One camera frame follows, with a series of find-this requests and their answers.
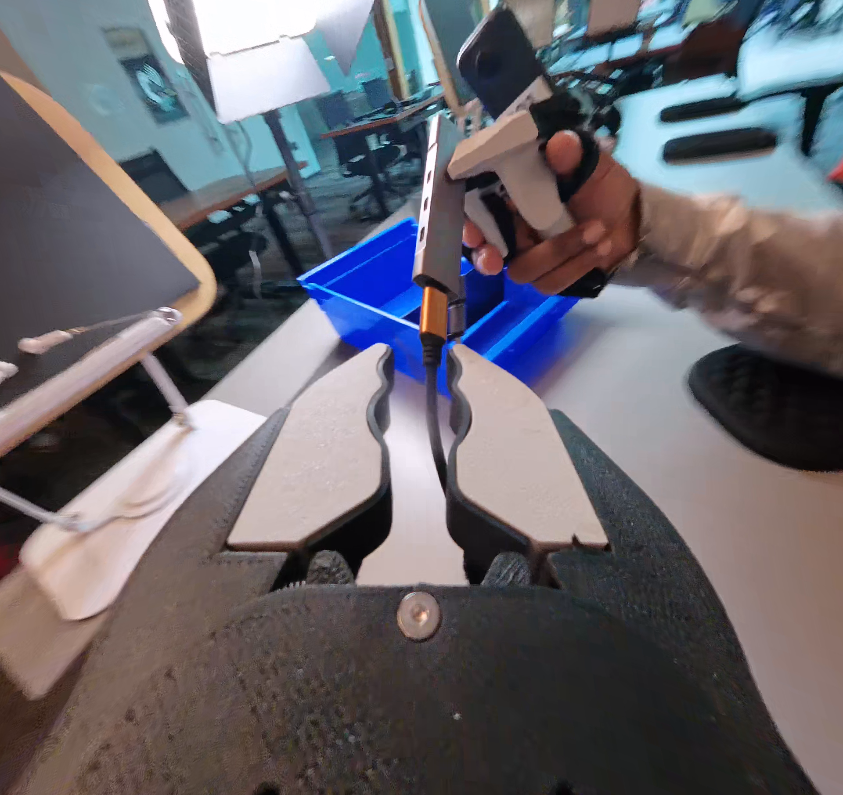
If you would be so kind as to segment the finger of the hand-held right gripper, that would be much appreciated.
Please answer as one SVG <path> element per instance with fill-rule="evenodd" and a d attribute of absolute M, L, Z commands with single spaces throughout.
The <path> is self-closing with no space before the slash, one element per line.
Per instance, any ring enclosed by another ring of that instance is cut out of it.
<path fill-rule="evenodd" d="M 502 259 L 512 257 L 512 212 L 503 194 L 497 190 L 468 190 L 465 214 L 482 232 Z"/>
<path fill-rule="evenodd" d="M 448 163 L 448 176 L 457 181 L 496 171 L 498 163 L 528 144 L 526 123 L 495 123 L 458 144 Z"/>

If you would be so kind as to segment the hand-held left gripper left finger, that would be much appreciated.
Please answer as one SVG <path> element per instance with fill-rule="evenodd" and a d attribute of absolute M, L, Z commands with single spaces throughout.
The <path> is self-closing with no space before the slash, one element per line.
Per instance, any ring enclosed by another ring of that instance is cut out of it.
<path fill-rule="evenodd" d="M 247 551 L 374 551 L 392 525 L 394 354 L 375 344 L 292 403 L 227 538 Z"/>

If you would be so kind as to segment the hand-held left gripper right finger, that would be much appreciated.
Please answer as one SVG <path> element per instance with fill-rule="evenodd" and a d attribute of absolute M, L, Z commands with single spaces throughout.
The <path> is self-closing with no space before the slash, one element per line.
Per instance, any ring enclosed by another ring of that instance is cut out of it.
<path fill-rule="evenodd" d="M 465 345 L 448 352 L 447 521 L 466 555 L 609 545 L 541 398 Z"/>

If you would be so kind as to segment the grey usb hub with cable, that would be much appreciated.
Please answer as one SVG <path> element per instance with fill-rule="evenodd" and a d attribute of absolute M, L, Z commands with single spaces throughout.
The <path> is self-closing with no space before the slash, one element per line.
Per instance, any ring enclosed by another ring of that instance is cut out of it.
<path fill-rule="evenodd" d="M 412 281 L 422 291 L 433 286 L 445 293 L 449 306 L 461 288 L 465 186 L 447 168 L 462 133 L 443 112 L 428 128 Z"/>

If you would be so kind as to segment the black cable wide orange plugs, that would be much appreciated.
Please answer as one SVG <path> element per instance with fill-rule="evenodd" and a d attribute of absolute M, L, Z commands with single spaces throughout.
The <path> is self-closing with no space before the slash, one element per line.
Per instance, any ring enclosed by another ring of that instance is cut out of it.
<path fill-rule="evenodd" d="M 426 427 L 439 484 L 447 492 L 447 460 L 438 415 L 438 369 L 448 338 L 448 297 L 433 286 L 425 286 L 419 319 L 419 337 L 425 371 Z"/>

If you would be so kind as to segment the person's right forearm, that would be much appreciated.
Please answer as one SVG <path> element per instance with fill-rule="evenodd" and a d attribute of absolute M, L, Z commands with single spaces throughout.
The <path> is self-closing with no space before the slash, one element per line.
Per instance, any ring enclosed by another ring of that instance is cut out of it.
<path fill-rule="evenodd" d="M 802 217 L 647 184 L 640 208 L 638 246 L 618 284 L 646 287 L 767 356 L 841 378 L 841 210 Z"/>

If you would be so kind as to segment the person's right hand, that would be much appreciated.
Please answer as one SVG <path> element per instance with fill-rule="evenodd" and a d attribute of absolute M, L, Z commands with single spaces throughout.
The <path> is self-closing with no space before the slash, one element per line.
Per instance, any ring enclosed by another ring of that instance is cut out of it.
<path fill-rule="evenodd" d="M 633 253 L 641 222 L 640 185 L 612 156 L 610 142 L 601 139 L 599 144 L 595 170 L 567 202 L 573 219 L 570 229 L 542 240 L 516 210 L 510 210 L 517 245 L 508 265 L 479 227 L 465 220 L 463 244 L 471 251 L 471 262 L 479 273 L 495 275 L 507 270 L 513 282 L 555 295 L 590 271 L 612 273 Z"/>

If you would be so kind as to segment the blue plastic bin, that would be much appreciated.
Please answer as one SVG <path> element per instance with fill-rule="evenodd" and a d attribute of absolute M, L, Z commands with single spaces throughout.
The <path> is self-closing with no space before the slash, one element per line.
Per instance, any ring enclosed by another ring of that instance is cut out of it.
<path fill-rule="evenodd" d="M 392 347 L 395 368 L 424 382 L 418 337 L 422 289 L 412 281 L 417 223 L 407 218 L 299 277 L 338 336 L 364 350 Z M 461 341 L 532 385 L 575 346 L 570 297 L 547 297 L 507 275 L 476 273 L 461 263 L 466 329 Z"/>

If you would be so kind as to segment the black oval pad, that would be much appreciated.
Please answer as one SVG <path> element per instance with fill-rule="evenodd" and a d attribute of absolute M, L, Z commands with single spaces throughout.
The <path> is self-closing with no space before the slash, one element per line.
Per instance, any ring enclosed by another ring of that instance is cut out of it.
<path fill-rule="evenodd" d="M 663 160 L 668 164 L 691 163 L 718 157 L 763 154 L 778 144 L 774 130 L 741 127 L 675 137 L 665 143 Z"/>
<path fill-rule="evenodd" d="M 664 124 L 678 124 L 695 119 L 706 119 L 739 112 L 747 106 L 739 96 L 707 98 L 704 100 L 671 105 L 660 111 L 659 120 Z"/>

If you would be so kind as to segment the studio light on stand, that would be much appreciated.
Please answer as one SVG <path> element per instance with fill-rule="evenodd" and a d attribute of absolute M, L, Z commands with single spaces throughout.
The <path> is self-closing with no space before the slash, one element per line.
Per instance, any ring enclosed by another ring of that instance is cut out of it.
<path fill-rule="evenodd" d="M 283 108 L 330 91 L 305 36 L 317 31 L 343 73 L 375 0 L 147 0 L 165 49 L 191 75 L 222 125 L 260 116 L 281 153 L 293 198 L 333 256 L 281 126 Z"/>

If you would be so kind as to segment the black honeycomb pad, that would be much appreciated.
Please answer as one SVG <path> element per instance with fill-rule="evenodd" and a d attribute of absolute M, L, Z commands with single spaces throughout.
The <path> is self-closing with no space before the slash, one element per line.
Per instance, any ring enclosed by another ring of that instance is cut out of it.
<path fill-rule="evenodd" d="M 696 402 L 729 436 L 795 470 L 841 472 L 842 380 L 735 345 L 688 372 Z"/>

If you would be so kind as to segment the wooden top desk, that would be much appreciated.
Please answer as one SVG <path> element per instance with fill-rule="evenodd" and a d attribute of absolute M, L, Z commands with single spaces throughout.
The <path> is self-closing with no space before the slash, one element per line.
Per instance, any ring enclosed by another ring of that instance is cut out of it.
<path fill-rule="evenodd" d="M 257 195 L 263 217 L 271 235 L 295 277 L 305 272 L 298 251 L 290 241 L 287 229 L 275 206 L 282 201 L 281 194 L 288 193 L 293 203 L 299 200 L 286 168 L 269 168 L 258 172 L 252 183 L 243 175 L 223 178 L 200 189 L 189 190 L 184 195 L 163 201 L 159 208 L 181 231 L 192 228 L 213 212 L 228 210 L 248 195 Z"/>

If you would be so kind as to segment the round logo wall poster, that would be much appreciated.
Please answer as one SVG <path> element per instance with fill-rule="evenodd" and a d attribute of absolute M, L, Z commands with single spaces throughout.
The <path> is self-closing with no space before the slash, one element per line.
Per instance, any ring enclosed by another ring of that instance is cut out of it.
<path fill-rule="evenodd" d="M 119 60 L 132 88 L 157 125 L 187 119 L 189 114 L 157 57 L 151 53 Z"/>

